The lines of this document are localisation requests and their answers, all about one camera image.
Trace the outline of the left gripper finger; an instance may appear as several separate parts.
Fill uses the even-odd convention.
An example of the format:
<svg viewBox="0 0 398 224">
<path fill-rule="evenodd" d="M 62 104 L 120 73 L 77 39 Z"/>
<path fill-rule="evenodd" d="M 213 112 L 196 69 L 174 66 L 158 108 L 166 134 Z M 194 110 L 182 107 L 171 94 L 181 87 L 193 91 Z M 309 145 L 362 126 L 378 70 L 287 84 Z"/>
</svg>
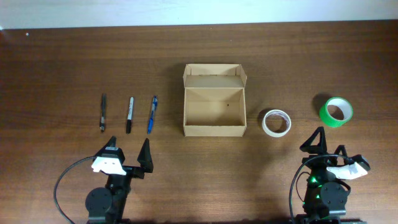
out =
<svg viewBox="0 0 398 224">
<path fill-rule="evenodd" d="M 146 173 L 153 173 L 154 165 L 152 161 L 152 156 L 150 154 L 150 141 L 148 138 L 145 139 L 137 161 L 140 163 L 142 169 Z"/>
<path fill-rule="evenodd" d="M 116 146 L 117 138 L 112 136 L 110 140 L 95 154 L 95 157 L 118 159 L 121 164 L 125 161 L 123 150 Z"/>
</svg>

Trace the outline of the black pen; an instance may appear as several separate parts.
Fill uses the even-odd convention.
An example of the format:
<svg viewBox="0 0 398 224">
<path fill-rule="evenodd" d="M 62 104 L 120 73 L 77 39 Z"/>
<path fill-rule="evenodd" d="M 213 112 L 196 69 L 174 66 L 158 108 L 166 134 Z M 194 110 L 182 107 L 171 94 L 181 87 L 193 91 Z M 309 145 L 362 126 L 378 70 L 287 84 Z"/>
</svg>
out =
<svg viewBox="0 0 398 224">
<path fill-rule="evenodd" d="M 100 131 L 103 133 L 105 131 L 105 120 L 106 120 L 106 94 L 103 93 L 101 96 L 101 116 L 99 121 Z"/>
</svg>

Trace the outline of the green tape roll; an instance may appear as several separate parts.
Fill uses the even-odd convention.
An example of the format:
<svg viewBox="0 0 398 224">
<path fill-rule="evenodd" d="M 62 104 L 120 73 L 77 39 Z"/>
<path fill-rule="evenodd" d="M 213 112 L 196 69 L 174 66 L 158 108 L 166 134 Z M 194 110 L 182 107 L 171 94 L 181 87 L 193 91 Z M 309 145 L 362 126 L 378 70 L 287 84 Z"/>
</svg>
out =
<svg viewBox="0 0 398 224">
<path fill-rule="evenodd" d="M 338 108 L 342 115 L 342 119 L 337 119 L 331 115 L 328 110 L 329 106 Z M 342 97 L 332 97 L 320 108 L 320 119 L 329 127 L 338 128 L 347 123 L 353 117 L 354 111 L 351 103 Z"/>
</svg>

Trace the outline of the white masking tape roll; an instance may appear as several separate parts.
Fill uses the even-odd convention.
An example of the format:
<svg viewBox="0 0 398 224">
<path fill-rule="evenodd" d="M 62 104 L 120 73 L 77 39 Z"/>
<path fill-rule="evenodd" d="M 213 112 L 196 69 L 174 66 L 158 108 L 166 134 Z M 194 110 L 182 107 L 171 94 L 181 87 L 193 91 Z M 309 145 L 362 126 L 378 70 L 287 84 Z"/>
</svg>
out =
<svg viewBox="0 0 398 224">
<path fill-rule="evenodd" d="M 286 123 L 286 130 L 285 131 L 282 131 L 281 133 L 277 133 L 277 132 L 271 131 L 269 129 L 269 127 L 266 124 L 266 120 L 267 120 L 268 117 L 270 117 L 272 115 L 277 115 L 277 116 L 280 116 L 281 118 L 284 119 L 284 121 Z M 271 136 L 273 138 L 280 138 L 282 136 L 285 136 L 290 131 L 291 127 L 292 127 L 292 121 L 291 121 L 290 116 L 286 112 L 284 112 L 282 110 L 270 110 L 264 115 L 264 117 L 262 119 L 262 129 L 263 129 L 263 131 L 267 135 L 269 135 L 269 136 Z"/>
</svg>

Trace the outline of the black white marker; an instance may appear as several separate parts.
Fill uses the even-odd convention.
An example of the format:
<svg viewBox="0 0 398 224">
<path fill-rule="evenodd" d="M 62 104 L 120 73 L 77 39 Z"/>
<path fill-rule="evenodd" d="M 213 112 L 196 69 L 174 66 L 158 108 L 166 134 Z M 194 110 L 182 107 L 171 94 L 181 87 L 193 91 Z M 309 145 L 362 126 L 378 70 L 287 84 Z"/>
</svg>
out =
<svg viewBox="0 0 398 224">
<path fill-rule="evenodd" d="M 132 128 L 132 116 L 133 116 L 133 107 L 134 107 L 134 98 L 130 97 L 129 99 L 129 108 L 128 108 L 128 114 L 127 114 L 127 121 L 126 121 L 126 133 L 130 134 L 131 133 L 131 128 Z"/>
</svg>

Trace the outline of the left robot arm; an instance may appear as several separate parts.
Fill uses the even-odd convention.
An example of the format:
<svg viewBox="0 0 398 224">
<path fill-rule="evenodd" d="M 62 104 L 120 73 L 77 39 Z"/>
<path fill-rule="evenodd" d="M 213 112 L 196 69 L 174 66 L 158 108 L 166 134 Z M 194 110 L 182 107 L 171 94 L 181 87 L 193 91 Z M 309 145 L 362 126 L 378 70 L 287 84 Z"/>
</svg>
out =
<svg viewBox="0 0 398 224">
<path fill-rule="evenodd" d="M 123 150 L 116 146 L 114 136 L 94 155 L 91 168 L 106 174 L 108 179 L 104 187 L 95 188 L 86 196 L 88 223 L 131 223 L 123 217 L 131 180 L 143 179 L 146 173 L 154 170 L 149 139 L 145 139 L 137 157 L 139 166 L 125 166 L 124 161 Z"/>
</svg>

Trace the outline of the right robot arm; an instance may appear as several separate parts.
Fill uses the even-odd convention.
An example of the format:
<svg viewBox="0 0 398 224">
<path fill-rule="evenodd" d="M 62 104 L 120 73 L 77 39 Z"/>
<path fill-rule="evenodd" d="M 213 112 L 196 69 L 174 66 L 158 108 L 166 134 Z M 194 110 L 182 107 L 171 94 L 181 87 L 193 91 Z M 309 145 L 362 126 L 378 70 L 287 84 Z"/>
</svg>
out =
<svg viewBox="0 0 398 224">
<path fill-rule="evenodd" d="M 300 150 L 309 153 L 302 159 L 294 180 L 299 177 L 303 167 L 310 169 L 307 189 L 303 200 L 304 213 L 296 215 L 296 223 L 340 223 L 340 217 L 346 214 L 345 204 L 351 187 L 344 183 L 327 168 L 338 167 L 338 158 L 345 165 L 353 160 L 347 157 L 344 146 L 338 146 L 333 154 L 327 152 L 326 137 L 323 127 L 314 133 L 300 146 Z"/>
</svg>

